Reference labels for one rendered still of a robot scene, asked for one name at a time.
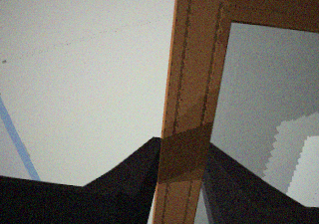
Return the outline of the brown wooden picture frame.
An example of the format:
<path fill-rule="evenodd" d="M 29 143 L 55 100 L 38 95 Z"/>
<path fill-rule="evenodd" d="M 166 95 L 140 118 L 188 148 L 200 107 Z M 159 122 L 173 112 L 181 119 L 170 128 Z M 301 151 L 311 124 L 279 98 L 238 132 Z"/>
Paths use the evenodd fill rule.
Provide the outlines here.
<path fill-rule="evenodd" d="M 209 224 L 210 143 L 319 207 L 319 0 L 175 0 L 152 224 Z"/>

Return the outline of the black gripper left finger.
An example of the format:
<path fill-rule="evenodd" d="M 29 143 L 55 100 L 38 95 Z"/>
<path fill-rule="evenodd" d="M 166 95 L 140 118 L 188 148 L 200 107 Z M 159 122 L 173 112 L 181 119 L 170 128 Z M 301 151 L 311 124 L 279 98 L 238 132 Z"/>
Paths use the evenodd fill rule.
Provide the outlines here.
<path fill-rule="evenodd" d="M 152 137 L 84 186 L 0 175 L 0 224 L 148 224 L 160 142 Z"/>

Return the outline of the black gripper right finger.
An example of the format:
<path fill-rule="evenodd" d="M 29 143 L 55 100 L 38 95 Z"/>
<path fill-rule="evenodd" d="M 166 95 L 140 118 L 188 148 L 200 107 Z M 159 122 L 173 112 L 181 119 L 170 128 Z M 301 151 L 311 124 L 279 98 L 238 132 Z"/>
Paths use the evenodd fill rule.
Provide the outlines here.
<path fill-rule="evenodd" d="M 306 207 L 210 143 L 201 192 L 209 224 L 319 224 Z"/>

